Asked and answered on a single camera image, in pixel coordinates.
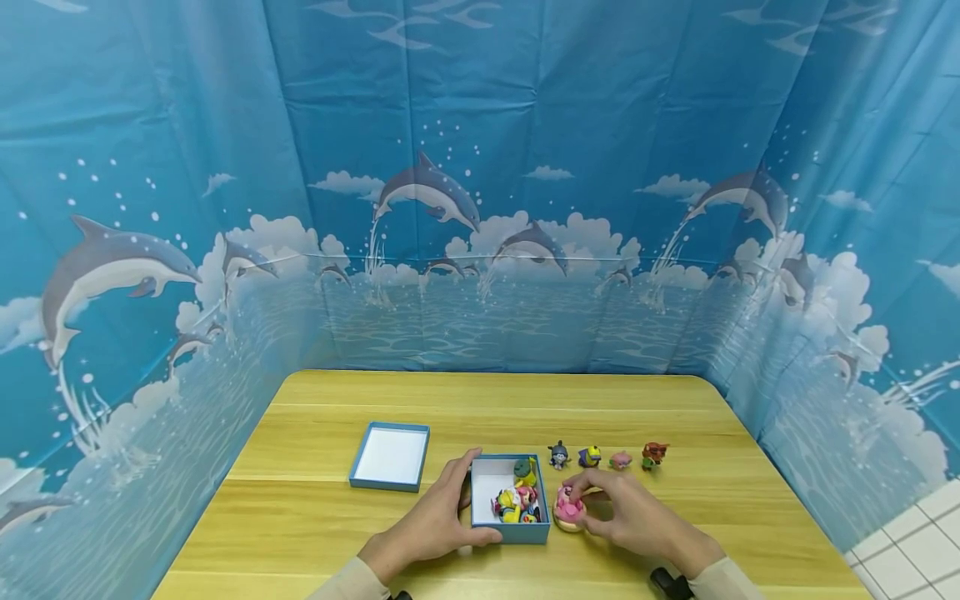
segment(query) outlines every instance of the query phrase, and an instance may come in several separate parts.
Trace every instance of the wood grain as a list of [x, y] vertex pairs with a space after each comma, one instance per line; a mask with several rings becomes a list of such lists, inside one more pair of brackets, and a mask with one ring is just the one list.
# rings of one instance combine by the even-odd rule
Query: wood grain
[[[428, 424], [426, 489], [444, 463], [482, 445], [536, 452], [559, 438], [605, 456], [671, 444], [654, 474], [633, 473], [711, 533], [772, 600], [868, 600], [829, 544], [706, 382], [680, 376], [298, 372], [237, 458], [155, 600], [301, 600], [417, 497], [352, 489], [348, 473], [370, 420]], [[396, 582], [418, 600], [519, 594], [657, 598], [654, 563], [554, 528], [545, 546], [502, 546], [420, 564]]]

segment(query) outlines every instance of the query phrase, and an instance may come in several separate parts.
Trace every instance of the blue curtain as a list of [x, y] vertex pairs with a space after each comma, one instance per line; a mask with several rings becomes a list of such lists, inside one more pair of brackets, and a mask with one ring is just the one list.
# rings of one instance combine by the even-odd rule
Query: blue curtain
[[149, 597], [304, 368], [701, 375], [849, 549], [960, 465], [958, 22], [9, 0], [0, 590]]

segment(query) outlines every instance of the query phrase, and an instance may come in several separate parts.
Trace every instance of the beige sleeve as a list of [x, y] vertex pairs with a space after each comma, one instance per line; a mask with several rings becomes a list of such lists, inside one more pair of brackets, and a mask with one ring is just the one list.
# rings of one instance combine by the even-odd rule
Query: beige sleeve
[[760, 590], [729, 557], [711, 564], [689, 583], [697, 600], [763, 600]]
[[326, 580], [306, 600], [387, 600], [390, 591], [366, 563], [353, 557], [339, 573]]

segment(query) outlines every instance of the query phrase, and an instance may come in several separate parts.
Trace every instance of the open box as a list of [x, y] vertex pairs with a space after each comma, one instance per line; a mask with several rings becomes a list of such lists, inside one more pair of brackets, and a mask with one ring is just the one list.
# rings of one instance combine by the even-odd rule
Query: open box
[[430, 428], [426, 425], [372, 421], [353, 460], [350, 485], [419, 492], [429, 441]]
[[[514, 463], [534, 460], [537, 474], [537, 505], [540, 523], [504, 523], [493, 512], [491, 500], [504, 489], [514, 486]], [[503, 535], [503, 543], [546, 543], [550, 533], [551, 506], [543, 489], [540, 459], [536, 454], [481, 454], [470, 467], [470, 524], [491, 527]]]

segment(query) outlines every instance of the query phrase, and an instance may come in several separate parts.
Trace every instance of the pink pig figurine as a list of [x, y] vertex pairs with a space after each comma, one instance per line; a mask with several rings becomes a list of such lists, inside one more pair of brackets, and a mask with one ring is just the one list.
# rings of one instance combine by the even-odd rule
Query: pink pig figurine
[[610, 457], [610, 466], [616, 470], [623, 470], [630, 466], [630, 463], [634, 461], [634, 457], [627, 454], [626, 450], [621, 450], [613, 456]]

